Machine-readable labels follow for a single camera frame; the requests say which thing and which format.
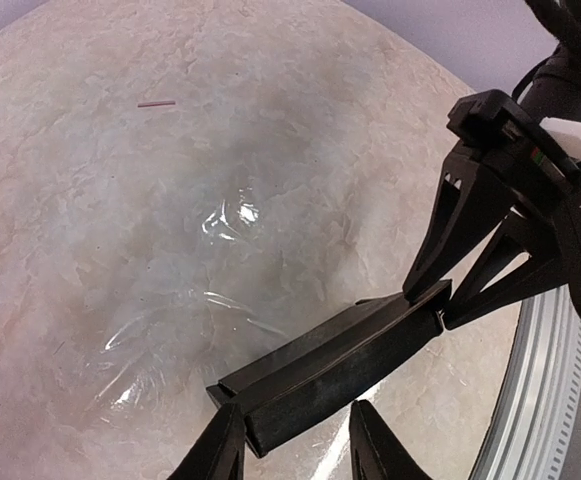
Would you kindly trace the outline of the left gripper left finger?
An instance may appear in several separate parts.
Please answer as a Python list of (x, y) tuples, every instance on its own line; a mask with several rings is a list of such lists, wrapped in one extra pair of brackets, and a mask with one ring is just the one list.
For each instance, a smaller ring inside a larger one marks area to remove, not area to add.
[(223, 405), (169, 480), (242, 480), (245, 433), (239, 406)]

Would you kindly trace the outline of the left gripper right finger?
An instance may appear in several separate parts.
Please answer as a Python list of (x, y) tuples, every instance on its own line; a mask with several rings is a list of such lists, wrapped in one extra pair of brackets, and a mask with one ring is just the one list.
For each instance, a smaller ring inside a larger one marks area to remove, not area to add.
[(431, 480), (369, 401), (352, 403), (349, 437), (353, 479)]

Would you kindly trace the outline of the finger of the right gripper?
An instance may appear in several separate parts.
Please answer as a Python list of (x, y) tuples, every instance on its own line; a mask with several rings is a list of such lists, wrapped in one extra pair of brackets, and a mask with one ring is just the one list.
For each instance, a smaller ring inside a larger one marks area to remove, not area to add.
[(470, 253), (506, 216), (513, 193), (481, 152), (457, 143), (442, 164), (424, 241), (403, 285), (416, 300)]
[(567, 282), (554, 229), (510, 212), (446, 305), (453, 330)]

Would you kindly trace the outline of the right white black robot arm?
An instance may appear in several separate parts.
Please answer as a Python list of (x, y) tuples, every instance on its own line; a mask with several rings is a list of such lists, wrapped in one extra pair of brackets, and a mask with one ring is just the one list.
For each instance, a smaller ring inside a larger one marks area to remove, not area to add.
[(567, 286), (581, 319), (581, 1), (533, 1), (558, 42), (511, 92), (460, 99), (425, 239), (405, 280), (410, 302), (479, 249), (442, 303), (446, 328)]

